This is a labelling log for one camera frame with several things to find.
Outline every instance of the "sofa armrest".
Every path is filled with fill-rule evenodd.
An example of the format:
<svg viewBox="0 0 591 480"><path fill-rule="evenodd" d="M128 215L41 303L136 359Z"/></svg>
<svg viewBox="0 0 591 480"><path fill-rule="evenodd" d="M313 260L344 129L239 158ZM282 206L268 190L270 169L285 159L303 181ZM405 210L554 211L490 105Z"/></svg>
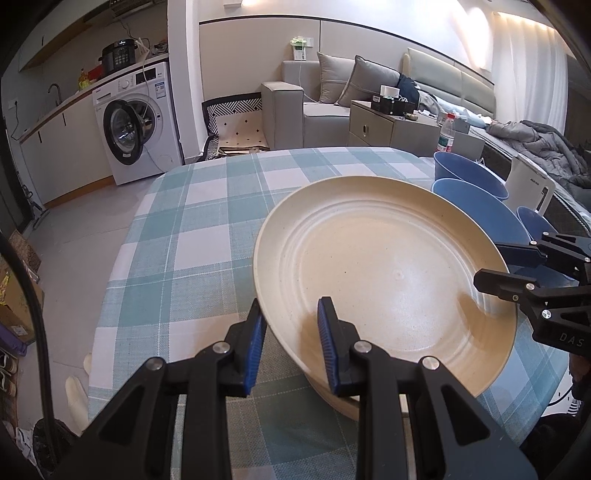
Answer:
<svg viewBox="0 0 591 480"><path fill-rule="evenodd" d="M304 89L286 82L261 85L262 125L271 150L304 146Z"/></svg>

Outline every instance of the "floor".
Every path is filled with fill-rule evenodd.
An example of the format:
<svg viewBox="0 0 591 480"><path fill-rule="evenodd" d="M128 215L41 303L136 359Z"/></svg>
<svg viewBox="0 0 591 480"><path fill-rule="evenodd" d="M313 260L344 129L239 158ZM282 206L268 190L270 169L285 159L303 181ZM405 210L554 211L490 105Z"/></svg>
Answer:
<svg viewBox="0 0 591 480"><path fill-rule="evenodd" d="M80 430L70 416L66 378L78 377L87 391L82 362L92 350L111 269L138 204L153 181L109 186L60 205L28 239L42 260L39 276L45 292L43 318L54 411L76 433ZM17 409L19 426L25 429L42 416L34 344L19 362Z"/></svg>

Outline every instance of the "wall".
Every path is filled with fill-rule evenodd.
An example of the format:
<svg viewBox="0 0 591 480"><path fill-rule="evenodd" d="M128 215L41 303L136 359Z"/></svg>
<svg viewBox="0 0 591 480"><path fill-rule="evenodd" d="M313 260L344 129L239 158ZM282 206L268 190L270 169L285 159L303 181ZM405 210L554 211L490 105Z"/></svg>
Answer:
<svg viewBox="0 0 591 480"><path fill-rule="evenodd" d="M569 106L566 113L564 136L575 146L591 142L591 100L569 87Z"/></svg>
<svg viewBox="0 0 591 480"><path fill-rule="evenodd" d="M123 22L129 25L134 37L148 38L151 44L158 43L167 37L167 4L142 10L125 18ZM9 100L18 98L18 127L14 133L14 137L18 138L26 128L55 107L55 88L51 93L47 93L52 83L60 85L63 99L74 95L78 90L80 70L84 68L88 72L94 68L98 65L98 58L104 47L127 36L119 22L105 27L92 27L63 46L42 65L21 72L18 71L17 53L2 77L2 110L9 134L17 127L16 111L8 109ZM34 200L41 204L29 177L19 143L13 139L9 141L21 180L34 192Z"/></svg>
<svg viewBox="0 0 591 480"><path fill-rule="evenodd" d="M178 134L186 162L201 154L207 140L201 110L203 88L198 14L199 6L193 0L168 3L168 61Z"/></svg>
<svg viewBox="0 0 591 480"><path fill-rule="evenodd" d="M243 0L224 8L219 0L199 0L199 21L244 15L305 15L353 22L394 33L467 64L466 50L450 17L456 0ZM465 8L491 10L488 0L460 0Z"/></svg>

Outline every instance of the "faucet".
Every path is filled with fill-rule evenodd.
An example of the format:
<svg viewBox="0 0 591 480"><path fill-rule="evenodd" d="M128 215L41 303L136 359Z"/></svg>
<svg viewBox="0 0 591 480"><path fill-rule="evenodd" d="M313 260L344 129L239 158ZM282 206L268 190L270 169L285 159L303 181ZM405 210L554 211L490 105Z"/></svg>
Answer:
<svg viewBox="0 0 591 480"><path fill-rule="evenodd" d="M51 87L56 87L57 88L57 97L59 99L59 102L56 102L56 106L60 106L61 104L61 89L60 86L56 83L52 83L49 88L47 89L47 93L51 92Z"/></svg>

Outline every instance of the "washing machine door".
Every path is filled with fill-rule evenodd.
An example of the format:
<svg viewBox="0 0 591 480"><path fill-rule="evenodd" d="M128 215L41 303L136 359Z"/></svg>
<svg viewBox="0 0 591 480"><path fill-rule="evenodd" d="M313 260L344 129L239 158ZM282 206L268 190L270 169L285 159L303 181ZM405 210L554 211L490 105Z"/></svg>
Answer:
<svg viewBox="0 0 591 480"><path fill-rule="evenodd" d="M105 108L103 130L113 156L123 165L133 165L144 150L144 129L133 106L113 100Z"/></svg>

